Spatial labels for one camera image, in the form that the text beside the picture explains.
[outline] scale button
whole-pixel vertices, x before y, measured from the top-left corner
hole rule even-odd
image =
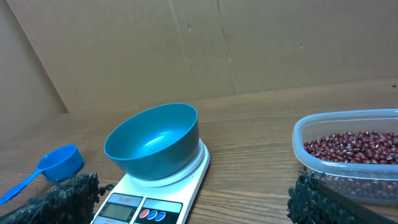
[[[157,210],[153,210],[149,213],[149,215],[147,216],[147,219],[148,220],[154,219],[156,215],[157,215]]]
[[[144,211],[142,211],[142,212],[139,214],[139,217],[140,217],[140,218],[145,218],[145,217],[148,215],[148,213],[149,213],[149,209],[145,209]]]
[[[166,213],[165,213],[165,212],[160,212],[159,214],[157,214],[157,216],[156,216],[156,218],[155,218],[155,221],[159,222],[159,221],[161,221],[162,219],[164,219],[165,216],[166,216]]]

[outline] plastic bowl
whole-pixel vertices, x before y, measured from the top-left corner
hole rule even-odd
[[[341,194],[360,202],[398,203],[398,165],[328,162],[311,156],[303,147],[304,142],[322,136],[361,130],[397,132],[398,109],[341,111],[304,117],[294,127],[294,153],[310,172]]]
[[[199,142],[198,113],[185,103],[145,110],[120,124],[104,151],[131,177],[154,180],[181,169]]]

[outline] red button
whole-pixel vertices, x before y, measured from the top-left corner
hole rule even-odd
[[[149,209],[145,209],[144,211],[142,211],[142,212],[139,214],[139,217],[140,217],[140,218],[145,218],[145,217],[148,215],[148,213],[149,213]]]

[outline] blue button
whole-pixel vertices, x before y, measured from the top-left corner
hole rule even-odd
[[[148,220],[154,219],[156,215],[157,215],[157,210],[153,210],[153,211],[151,211],[151,212],[148,214],[147,219],[148,219]]]
[[[155,218],[155,221],[159,222],[159,221],[161,221],[162,219],[164,219],[165,216],[166,216],[166,213],[165,213],[165,212],[160,212],[159,214],[157,214],[157,216],[156,216],[156,218]]]

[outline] adzuki bean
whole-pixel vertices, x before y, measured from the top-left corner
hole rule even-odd
[[[354,198],[398,200],[398,181],[396,180],[355,179],[321,174],[316,171],[311,172],[315,173],[315,178],[343,195]]]
[[[357,164],[398,164],[398,133],[360,131],[334,133],[304,143],[319,159]]]

